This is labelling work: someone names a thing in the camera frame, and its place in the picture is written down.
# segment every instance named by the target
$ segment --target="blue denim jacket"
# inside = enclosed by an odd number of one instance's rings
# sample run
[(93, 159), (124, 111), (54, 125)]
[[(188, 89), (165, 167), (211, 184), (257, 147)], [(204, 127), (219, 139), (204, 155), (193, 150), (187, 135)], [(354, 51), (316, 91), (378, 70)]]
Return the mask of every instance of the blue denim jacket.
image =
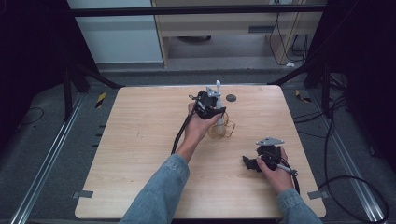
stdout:
[[(188, 164), (171, 155), (139, 192), (120, 223), (171, 223), (190, 175)], [(321, 223), (295, 189), (277, 196), (286, 223)]]

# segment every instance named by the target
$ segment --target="hand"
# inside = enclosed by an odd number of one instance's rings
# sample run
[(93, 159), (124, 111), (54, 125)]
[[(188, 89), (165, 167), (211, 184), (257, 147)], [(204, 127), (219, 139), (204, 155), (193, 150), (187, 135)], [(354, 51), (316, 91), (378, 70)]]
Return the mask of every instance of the hand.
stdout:
[[(286, 155), (285, 149), (283, 147), (280, 147), (280, 153), (282, 158), (287, 161), (288, 156)], [(270, 182), (271, 186), (274, 188), (276, 194), (279, 194), (286, 189), (294, 188), (291, 181), (291, 176), (288, 172), (279, 168), (274, 171), (270, 170), (261, 158), (257, 158), (257, 164), (259, 165), (260, 169), (262, 169), (262, 172), (264, 173), (268, 182)]]
[[(189, 104), (189, 114), (193, 108), (194, 103)], [(216, 115), (211, 119), (201, 119), (197, 114), (192, 115), (190, 122), (184, 130), (184, 140), (177, 149), (176, 154), (188, 163), (198, 143), (205, 137), (210, 126), (218, 122), (219, 118), (220, 115)]]

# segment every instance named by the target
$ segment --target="wall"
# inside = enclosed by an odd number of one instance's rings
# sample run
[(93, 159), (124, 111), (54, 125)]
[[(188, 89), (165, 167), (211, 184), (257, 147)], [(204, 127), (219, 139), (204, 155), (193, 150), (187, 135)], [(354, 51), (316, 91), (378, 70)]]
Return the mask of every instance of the wall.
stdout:
[[(149, 0), (68, 0), (71, 8), (151, 7)], [(153, 16), (76, 18), (97, 64), (162, 63)]]

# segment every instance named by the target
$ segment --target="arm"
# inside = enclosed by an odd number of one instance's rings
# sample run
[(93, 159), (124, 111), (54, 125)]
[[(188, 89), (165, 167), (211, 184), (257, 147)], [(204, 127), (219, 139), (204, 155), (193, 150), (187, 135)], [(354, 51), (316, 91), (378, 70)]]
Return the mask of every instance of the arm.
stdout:
[[(285, 149), (282, 147), (280, 151), (287, 161)], [(322, 223), (294, 189), (290, 174), (282, 169), (270, 170), (261, 158), (257, 163), (277, 194), (277, 203), (286, 223)]]
[[(189, 113), (193, 104), (189, 104)], [(203, 120), (193, 115), (186, 127), (184, 140), (151, 177), (134, 199), (120, 223), (171, 223), (181, 192), (190, 175), (188, 163), (207, 129), (219, 119)]]

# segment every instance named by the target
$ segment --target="light wood tabletop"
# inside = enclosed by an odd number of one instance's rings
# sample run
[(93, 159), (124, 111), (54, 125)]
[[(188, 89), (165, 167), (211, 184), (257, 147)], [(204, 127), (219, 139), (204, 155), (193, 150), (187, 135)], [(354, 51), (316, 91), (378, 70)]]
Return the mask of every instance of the light wood tabletop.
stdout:
[[(110, 113), (83, 190), (79, 218), (121, 218), (137, 193), (169, 157), (175, 137), (187, 117), (189, 95), (205, 86), (125, 87), (120, 89)], [(222, 103), (232, 136), (201, 141), (190, 161), (190, 178), (183, 190), (175, 218), (281, 217), (276, 195), (262, 173), (247, 170), (242, 156), (256, 158), (256, 142), (266, 136), (285, 141), (282, 146), (291, 168), (298, 171), (304, 201), (319, 216), (326, 210), (317, 191), (300, 138), (282, 90), (278, 86), (224, 85)], [(226, 96), (236, 96), (235, 102)]]

